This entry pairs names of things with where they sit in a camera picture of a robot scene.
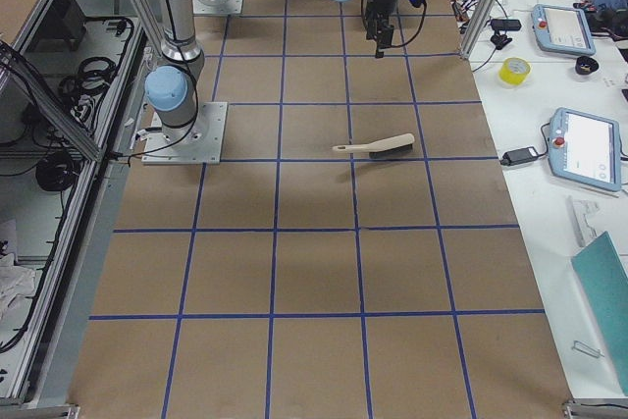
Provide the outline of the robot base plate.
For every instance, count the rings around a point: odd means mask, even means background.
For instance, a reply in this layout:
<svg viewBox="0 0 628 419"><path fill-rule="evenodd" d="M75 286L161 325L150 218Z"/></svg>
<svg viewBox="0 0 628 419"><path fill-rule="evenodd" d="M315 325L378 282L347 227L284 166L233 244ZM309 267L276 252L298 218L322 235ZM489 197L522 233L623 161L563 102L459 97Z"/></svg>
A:
<svg viewBox="0 0 628 419"><path fill-rule="evenodd" d="M159 128L147 136L141 161L145 165L217 165L221 162L227 102L202 102L191 131L163 127L156 112L151 126Z"/></svg>

